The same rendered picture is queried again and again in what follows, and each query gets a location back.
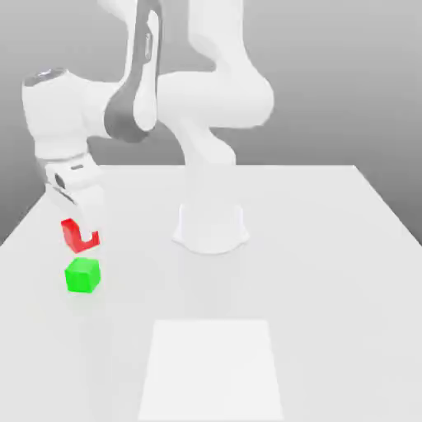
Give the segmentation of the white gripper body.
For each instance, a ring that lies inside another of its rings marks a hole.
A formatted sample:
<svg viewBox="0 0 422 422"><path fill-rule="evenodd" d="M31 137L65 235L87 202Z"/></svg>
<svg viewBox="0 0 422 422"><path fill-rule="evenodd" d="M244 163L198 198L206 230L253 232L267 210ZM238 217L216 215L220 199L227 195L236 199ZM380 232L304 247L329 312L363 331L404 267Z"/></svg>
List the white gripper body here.
<svg viewBox="0 0 422 422"><path fill-rule="evenodd" d="M65 218L72 218L77 223L104 222L104 190L99 185L81 190L64 190L46 183L45 194Z"/></svg>

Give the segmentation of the small red cube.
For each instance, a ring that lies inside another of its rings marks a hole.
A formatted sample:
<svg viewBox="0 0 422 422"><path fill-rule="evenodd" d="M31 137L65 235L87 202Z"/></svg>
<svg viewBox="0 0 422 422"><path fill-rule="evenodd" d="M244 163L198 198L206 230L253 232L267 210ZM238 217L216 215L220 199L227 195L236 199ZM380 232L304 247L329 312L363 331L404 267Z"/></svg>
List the small red cube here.
<svg viewBox="0 0 422 422"><path fill-rule="evenodd" d="M88 241L83 241L80 227L71 218L62 220L61 227L63 230L64 240L74 253L80 253L100 245L98 231L93 232Z"/></svg>

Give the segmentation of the small green cube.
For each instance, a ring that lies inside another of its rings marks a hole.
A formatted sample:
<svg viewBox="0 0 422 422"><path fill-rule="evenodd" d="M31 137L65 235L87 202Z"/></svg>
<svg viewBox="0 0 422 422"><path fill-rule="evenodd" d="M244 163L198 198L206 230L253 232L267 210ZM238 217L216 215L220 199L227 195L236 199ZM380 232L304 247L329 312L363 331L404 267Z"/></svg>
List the small green cube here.
<svg viewBox="0 0 422 422"><path fill-rule="evenodd" d="M68 291L92 293L101 280L99 261L85 257L75 258L64 271Z"/></svg>

